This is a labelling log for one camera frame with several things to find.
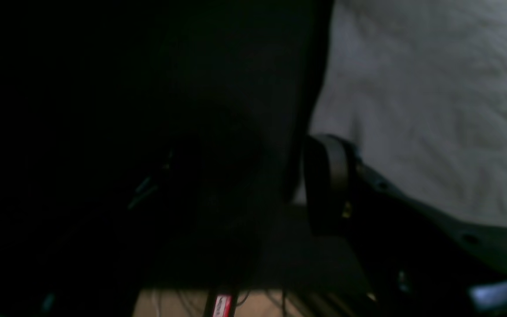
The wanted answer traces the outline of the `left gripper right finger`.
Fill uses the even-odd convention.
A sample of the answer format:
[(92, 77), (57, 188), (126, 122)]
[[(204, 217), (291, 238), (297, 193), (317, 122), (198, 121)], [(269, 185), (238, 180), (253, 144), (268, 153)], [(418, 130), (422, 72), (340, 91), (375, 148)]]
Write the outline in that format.
[(507, 317), (506, 228), (411, 199), (334, 135), (306, 137), (302, 168), (312, 233), (347, 241), (384, 315)]

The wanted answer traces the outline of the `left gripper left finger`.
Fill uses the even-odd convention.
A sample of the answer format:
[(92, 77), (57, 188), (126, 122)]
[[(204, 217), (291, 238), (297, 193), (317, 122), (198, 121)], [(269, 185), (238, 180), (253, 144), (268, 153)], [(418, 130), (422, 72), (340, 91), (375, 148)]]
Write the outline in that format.
[(331, 0), (0, 0), (0, 316), (291, 286)]

